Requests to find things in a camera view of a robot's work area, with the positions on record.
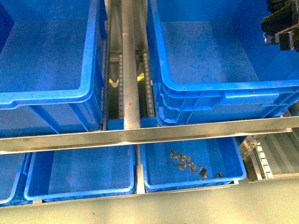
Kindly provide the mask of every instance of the gray floor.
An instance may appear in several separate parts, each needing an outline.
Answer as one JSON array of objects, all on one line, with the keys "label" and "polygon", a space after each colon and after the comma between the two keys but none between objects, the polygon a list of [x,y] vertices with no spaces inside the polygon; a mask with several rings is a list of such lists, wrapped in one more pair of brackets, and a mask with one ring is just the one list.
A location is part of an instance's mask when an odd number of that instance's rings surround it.
[{"label": "gray floor", "polygon": [[299,224],[299,180],[0,210],[4,224]]}]

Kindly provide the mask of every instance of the small metal part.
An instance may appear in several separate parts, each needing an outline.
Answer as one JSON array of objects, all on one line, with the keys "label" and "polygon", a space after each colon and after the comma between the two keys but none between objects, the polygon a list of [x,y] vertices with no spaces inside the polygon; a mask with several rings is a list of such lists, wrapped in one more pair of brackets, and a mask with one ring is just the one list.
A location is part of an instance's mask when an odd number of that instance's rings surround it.
[{"label": "small metal part", "polygon": [[202,168],[199,169],[199,175],[201,176],[201,180],[206,180],[207,179],[206,173],[207,173],[206,168],[202,167]]},{"label": "small metal part", "polygon": [[266,45],[269,45],[269,44],[272,44],[272,45],[273,44],[278,44],[278,43],[276,43],[275,36],[273,36],[273,35],[269,35],[269,34],[264,33],[263,37],[264,37]]},{"label": "small metal part", "polygon": [[184,161],[186,162],[186,164],[189,164],[189,163],[190,163],[190,161],[191,161],[191,158],[190,158],[190,156],[188,156],[188,155],[185,155],[185,156],[184,156]]},{"label": "small metal part", "polygon": [[179,154],[178,154],[178,160],[179,160],[179,161],[185,161],[185,157],[183,156],[182,153],[179,153]]},{"label": "small metal part", "polygon": [[176,159],[176,158],[178,157],[175,150],[172,150],[172,151],[171,151],[170,156],[171,156],[171,158],[173,158],[173,159]]},{"label": "small metal part", "polygon": [[189,168],[191,173],[195,173],[196,165],[194,163],[189,163]]},{"label": "small metal part", "polygon": [[186,169],[186,166],[187,166],[186,164],[178,162],[178,167],[179,167],[180,170]]},{"label": "small metal part", "polygon": [[222,178],[222,173],[221,172],[217,173],[217,178]]}]

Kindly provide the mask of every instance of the black machine part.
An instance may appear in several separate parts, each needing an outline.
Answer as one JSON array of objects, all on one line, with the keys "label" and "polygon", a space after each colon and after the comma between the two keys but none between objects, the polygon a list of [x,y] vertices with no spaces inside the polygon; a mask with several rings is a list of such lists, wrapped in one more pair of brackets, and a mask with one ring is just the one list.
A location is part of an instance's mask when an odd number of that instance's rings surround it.
[{"label": "black machine part", "polygon": [[272,13],[261,22],[265,44],[299,52],[299,0],[267,0]]}]

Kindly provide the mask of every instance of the metal clip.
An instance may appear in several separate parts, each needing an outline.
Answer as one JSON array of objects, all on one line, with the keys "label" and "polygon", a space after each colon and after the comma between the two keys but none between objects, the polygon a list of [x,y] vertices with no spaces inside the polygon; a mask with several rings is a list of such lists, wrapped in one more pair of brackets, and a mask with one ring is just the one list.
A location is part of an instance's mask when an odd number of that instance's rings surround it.
[{"label": "metal clip", "polygon": [[191,158],[190,158],[190,156],[188,156],[188,155],[185,155],[185,156],[184,156],[184,161],[186,162],[186,164],[189,164],[189,163],[190,163],[190,161],[191,161]]},{"label": "metal clip", "polygon": [[201,180],[206,180],[207,179],[206,173],[207,173],[206,168],[202,167],[202,168],[199,169],[199,175],[201,176]]},{"label": "metal clip", "polygon": [[171,154],[170,154],[170,157],[173,158],[173,159],[176,159],[178,157],[176,151],[172,150]]},{"label": "metal clip", "polygon": [[180,163],[180,162],[178,162],[178,168],[180,169],[180,170],[184,170],[184,169],[186,169],[186,164],[183,164],[183,163]]},{"label": "metal clip", "polygon": [[182,153],[179,153],[179,154],[178,154],[178,160],[179,160],[179,161],[185,161],[185,157],[183,156]]},{"label": "metal clip", "polygon": [[189,163],[189,168],[191,173],[195,173],[196,165],[194,163]]},{"label": "metal clip", "polygon": [[222,178],[222,173],[221,172],[217,173],[217,178]]}]

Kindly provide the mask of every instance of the metal rail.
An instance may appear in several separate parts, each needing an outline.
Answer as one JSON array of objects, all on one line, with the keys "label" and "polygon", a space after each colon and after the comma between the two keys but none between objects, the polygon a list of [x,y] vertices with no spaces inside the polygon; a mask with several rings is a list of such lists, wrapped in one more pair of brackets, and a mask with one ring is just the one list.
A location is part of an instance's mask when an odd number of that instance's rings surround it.
[{"label": "metal rail", "polygon": [[[140,128],[138,82],[136,78],[136,52],[134,41],[134,0],[122,0],[122,70],[123,70],[123,104],[124,129]],[[136,165],[136,193],[144,194],[143,166],[141,163],[140,146],[135,146]]]},{"label": "metal rail", "polygon": [[128,197],[136,197],[136,196],[145,196],[145,195],[161,195],[161,194],[171,194],[171,193],[182,193],[182,192],[190,192],[190,191],[201,191],[201,190],[212,190],[212,189],[222,189],[222,188],[229,188],[232,186],[238,185],[238,181],[234,181],[228,185],[219,185],[219,186],[211,186],[211,187],[203,187],[203,188],[191,188],[191,189],[182,189],[182,190],[170,190],[170,191],[163,191],[163,192],[151,192],[145,194],[132,194],[132,195],[121,195],[121,196],[108,196],[108,197],[97,197],[97,198],[86,198],[86,199],[73,199],[73,200],[66,200],[66,201],[57,201],[57,202],[45,202],[42,200],[35,201],[32,204],[24,204],[24,205],[15,205],[15,206],[7,206],[7,207],[0,207],[1,209],[16,209],[19,207],[33,207],[33,206],[43,206],[43,205],[55,205],[55,204],[65,204],[65,203],[79,203],[79,202],[89,202],[95,200],[106,200],[106,199],[116,199],[116,198],[128,198]]},{"label": "metal rail", "polygon": [[246,136],[286,132],[287,128],[294,127],[299,127],[299,116],[8,138],[0,139],[0,154]]}]

